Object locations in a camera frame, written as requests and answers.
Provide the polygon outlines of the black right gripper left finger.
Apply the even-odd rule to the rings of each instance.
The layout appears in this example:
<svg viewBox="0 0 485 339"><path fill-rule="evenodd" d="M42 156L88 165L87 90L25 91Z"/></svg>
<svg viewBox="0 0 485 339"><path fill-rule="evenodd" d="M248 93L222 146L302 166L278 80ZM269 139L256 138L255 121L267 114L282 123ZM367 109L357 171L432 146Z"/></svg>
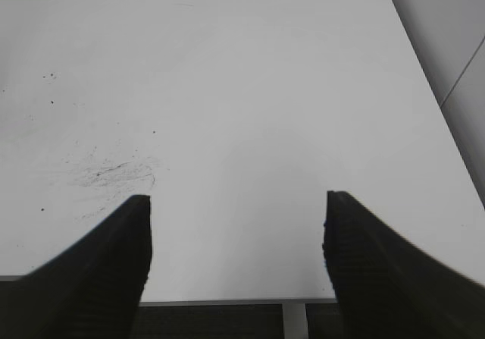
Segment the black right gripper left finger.
<svg viewBox="0 0 485 339"><path fill-rule="evenodd" d="M151 200L133 195L49 262L1 288L3 338L128 338L152 260Z"/></svg>

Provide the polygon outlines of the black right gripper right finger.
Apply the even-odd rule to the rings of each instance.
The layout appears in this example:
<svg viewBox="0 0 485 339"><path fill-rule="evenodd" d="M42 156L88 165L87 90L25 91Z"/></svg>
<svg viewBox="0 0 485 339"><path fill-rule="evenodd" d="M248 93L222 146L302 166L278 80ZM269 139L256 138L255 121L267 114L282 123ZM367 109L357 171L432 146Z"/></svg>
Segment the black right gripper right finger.
<svg viewBox="0 0 485 339"><path fill-rule="evenodd" d="M482 338L484 286L327 191L322 250L346 338Z"/></svg>

